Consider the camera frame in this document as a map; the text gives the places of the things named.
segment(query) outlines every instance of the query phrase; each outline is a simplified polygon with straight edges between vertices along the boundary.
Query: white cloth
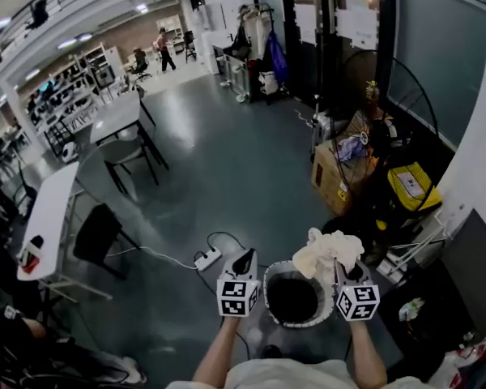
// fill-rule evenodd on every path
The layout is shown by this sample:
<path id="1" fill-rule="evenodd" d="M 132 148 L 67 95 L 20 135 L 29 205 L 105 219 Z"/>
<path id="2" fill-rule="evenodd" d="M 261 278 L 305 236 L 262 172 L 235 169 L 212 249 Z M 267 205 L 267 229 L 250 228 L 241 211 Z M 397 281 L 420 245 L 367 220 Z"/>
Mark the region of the white cloth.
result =
<path id="1" fill-rule="evenodd" d="M 364 253 L 362 241 L 353 235 L 344 235 L 339 230 L 322 235 L 316 228 L 308 231 L 308 244 L 293 255 L 293 264 L 308 279 L 317 269 L 323 270 L 322 278 L 328 284 L 335 282 L 335 260 L 350 272 L 357 259 Z"/>
<path id="2" fill-rule="evenodd" d="M 245 15 L 245 34 L 250 39 L 250 59 L 262 59 L 265 56 L 268 35 L 272 30 L 270 14 L 253 10 Z"/>
<path id="3" fill-rule="evenodd" d="M 233 367 L 225 389 L 357 389 L 346 364 L 329 360 L 318 365 L 303 365 L 290 359 L 246 361 Z M 402 378 L 386 389 L 430 389 L 416 378 Z M 173 382 L 168 389 L 213 389 L 205 383 Z"/>

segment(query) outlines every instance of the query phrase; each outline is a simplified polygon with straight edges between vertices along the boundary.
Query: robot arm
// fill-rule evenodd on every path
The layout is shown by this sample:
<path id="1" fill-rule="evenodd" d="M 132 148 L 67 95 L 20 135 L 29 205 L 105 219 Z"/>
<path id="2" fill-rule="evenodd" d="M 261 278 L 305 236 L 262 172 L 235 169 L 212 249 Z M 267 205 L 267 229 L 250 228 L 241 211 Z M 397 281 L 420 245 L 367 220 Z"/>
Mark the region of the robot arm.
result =
<path id="1" fill-rule="evenodd" d="M 258 253 L 243 250 L 224 265 L 218 279 L 218 310 L 224 317 L 248 317 L 259 299 Z"/>
<path id="2" fill-rule="evenodd" d="M 356 261 L 347 274 L 343 265 L 335 260 L 335 276 L 340 313 L 347 321 L 370 320 L 380 305 L 380 293 L 369 269 Z"/>

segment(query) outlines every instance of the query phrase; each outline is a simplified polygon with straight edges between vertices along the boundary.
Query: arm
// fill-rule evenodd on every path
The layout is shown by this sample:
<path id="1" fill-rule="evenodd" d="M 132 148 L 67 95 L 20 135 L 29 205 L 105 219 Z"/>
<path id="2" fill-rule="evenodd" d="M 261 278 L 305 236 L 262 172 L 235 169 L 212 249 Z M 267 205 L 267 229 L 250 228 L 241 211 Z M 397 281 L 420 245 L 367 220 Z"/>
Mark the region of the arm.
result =
<path id="1" fill-rule="evenodd" d="M 227 317 L 218 331 L 200 366 L 196 369 L 193 382 L 205 383 L 213 387 L 224 387 L 230 367 L 232 346 L 240 319 Z"/>
<path id="2" fill-rule="evenodd" d="M 356 385 L 360 389 L 378 389 L 387 384 L 386 367 L 376 353 L 364 322 L 350 322 L 353 338 Z"/>

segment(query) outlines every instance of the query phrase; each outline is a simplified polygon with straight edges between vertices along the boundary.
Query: power strip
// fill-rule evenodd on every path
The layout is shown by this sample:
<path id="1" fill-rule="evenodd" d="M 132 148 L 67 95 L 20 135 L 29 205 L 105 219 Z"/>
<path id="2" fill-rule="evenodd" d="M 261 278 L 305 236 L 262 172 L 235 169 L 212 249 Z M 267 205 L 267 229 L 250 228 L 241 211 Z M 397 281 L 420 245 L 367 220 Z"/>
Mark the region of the power strip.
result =
<path id="1" fill-rule="evenodd" d="M 209 249 L 209 251 L 206 252 L 205 255 L 202 255 L 200 258 L 194 261 L 194 265 L 200 272 L 203 272 L 220 258 L 220 250 L 218 250 L 217 248 L 215 248 L 214 250 Z"/>

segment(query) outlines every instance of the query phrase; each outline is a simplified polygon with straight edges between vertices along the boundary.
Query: white t-shirt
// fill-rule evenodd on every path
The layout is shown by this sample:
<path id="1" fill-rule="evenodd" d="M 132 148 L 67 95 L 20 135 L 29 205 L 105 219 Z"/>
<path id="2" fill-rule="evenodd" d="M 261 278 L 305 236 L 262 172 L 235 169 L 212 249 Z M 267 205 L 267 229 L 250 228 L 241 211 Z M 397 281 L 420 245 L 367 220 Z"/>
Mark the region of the white t-shirt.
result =
<path id="1" fill-rule="evenodd" d="M 251 360 L 233 367 L 225 389 L 358 389 L 346 364 L 328 360 L 317 365 L 303 365 L 290 359 Z M 416 378 L 401 378 L 386 389 L 430 388 Z M 197 382 L 173 382 L 167 389 L 213 389 Z"/>

